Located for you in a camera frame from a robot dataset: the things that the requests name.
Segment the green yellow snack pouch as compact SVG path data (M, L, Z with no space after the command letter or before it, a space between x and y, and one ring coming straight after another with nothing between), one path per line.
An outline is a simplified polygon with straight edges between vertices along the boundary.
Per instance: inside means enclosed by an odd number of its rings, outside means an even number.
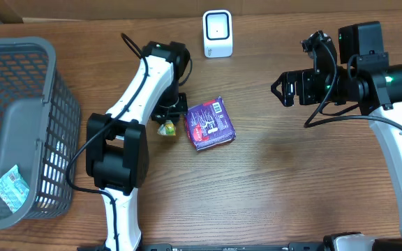
M171 120L166 120L163 124L159 126L157 133L161 136L175 136L175 125Z

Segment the purple snack packet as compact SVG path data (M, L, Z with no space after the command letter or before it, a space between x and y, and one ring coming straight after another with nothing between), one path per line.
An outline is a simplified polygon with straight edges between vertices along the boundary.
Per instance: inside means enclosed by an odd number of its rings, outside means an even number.
M196 151L231 142L236 131L228 116L222 97L188 109L184 116L188 138Z

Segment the teal snack packet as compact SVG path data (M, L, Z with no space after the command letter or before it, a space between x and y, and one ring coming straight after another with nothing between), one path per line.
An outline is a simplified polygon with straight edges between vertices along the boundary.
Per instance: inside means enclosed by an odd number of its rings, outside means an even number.
M0 178L0 198L12 213L17 212L29 195L29 185L14 165Z

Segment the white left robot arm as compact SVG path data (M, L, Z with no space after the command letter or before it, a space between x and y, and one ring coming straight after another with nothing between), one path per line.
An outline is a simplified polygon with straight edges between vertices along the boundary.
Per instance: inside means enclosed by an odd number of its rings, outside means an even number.
M179 91L191 69L185 44L149 42L124 94L105 114L87 121L86 171L105 203L107 238L102 250L136 250L142 233L137 218L138 189L149 167L146 124L177 123L188 110Z

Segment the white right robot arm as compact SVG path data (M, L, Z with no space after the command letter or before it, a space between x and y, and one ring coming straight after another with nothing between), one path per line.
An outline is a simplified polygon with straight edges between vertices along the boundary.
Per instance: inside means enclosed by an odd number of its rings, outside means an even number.
M402 64L390 65L379 21L341 27L339 46L316 31L301 42L313 67L282 73L271 92L285 107L317 105L304 123L312 128L326 123L365 120L385 157L394 187L400 220L399 239L367 240L346 234L324 240L329 250L402 250Z

